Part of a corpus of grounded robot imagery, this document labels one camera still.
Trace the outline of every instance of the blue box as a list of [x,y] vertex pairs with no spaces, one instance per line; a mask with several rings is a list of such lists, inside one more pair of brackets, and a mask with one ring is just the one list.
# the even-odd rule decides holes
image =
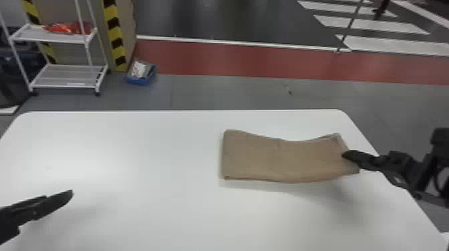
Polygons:
[[129,75],[126,75],[126,81],[133,85],[148,85],[150,84],[151,80],[156,77],[156,69],[157,65],[150,65],[150,71],[148,72],[148,75],[146,77],[131,77]]

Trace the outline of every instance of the hazard stripe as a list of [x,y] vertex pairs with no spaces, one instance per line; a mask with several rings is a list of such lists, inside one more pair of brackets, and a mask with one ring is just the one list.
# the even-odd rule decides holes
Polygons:
[[112,57],[117,71],[126,71],[127,60],[123,43],[123,33],[118,18],[115,0],[103,0],[104,20],[108,27],[108,39],[112,49]]
[[[39,18],[39,12],[37,11],[36,5],[34,5],[33,1],[22,0],[22,6],[25,9],[25,12],[27,13],[29,21],[32,22],[32,24],[40,25],[41,20]],[[50,61],[50,63],[56,63],[55,52],[51,48],[50,44],[49,43],[41,43],[41,44],[43,52],[48,57],[48,61]]]

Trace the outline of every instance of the folded cloth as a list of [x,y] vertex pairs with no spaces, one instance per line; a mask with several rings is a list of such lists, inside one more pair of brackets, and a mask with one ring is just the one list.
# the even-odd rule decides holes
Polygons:
[[287,141],[227,130],[222,145],[222,174],[232,180],[330,180],[359,172],[356,164],[341,157],[347,150],[340,134]]

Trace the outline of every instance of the white table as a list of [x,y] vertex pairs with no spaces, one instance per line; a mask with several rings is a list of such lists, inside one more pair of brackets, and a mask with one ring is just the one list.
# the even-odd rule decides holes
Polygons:
[[0,205],[73,189],[1,250],[445,250],[410,195],[378,173],[280,184],[219,178],[235,128],[287,140],[339,132],[375,154],[342,111],[47,112],[0,141]]

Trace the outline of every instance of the red package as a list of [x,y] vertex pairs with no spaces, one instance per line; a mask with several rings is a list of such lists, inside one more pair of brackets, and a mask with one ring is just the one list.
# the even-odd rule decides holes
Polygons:
[[69,33],[71,34],[71,29],[63,23],[54,23],[51,25],[46,25],[43,27],[45,30],[54,33]]
[[[86,35],[89,35],[92,26],[88,22],[83,22],[84,24],[84,32]],[[53,23],[50,25],[46,25],[43,27],[46,31],[54,32],[54,33],[65,33],[65,34],[82,34],[81,26],[79,22],[73,23]]]
[[[83,22],[83,25],[84,25],[84,33],[85,33],[86,35],[89,35],[90,32],[91,32],[92,26],[90,25],[89,22]],[[69,25],[69,27],[70,27],[72,33],[75,33],[75,34],[82,34],[82,32],[81,32],[81,26],[80,26],[80,23],[79,23],[79,22],[71,23],[71,24]]]

